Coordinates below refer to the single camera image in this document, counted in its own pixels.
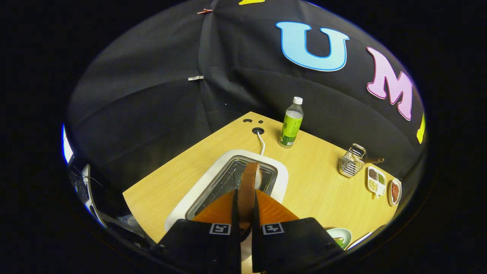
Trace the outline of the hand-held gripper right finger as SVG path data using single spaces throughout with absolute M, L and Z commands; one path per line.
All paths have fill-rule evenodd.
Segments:
M 343 256 L 313 217 L 299 218 L 271 196 L 255 191 L 252 268 L 259 273 L 308 273 Z

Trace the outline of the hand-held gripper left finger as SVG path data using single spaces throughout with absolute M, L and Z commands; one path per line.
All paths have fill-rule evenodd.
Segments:
M 158 242 L 158 256 L 184 274 L 240 274 L 241 247 L 237 194 L 228 194 L 229 220 L 201 222 L 179 219 Z

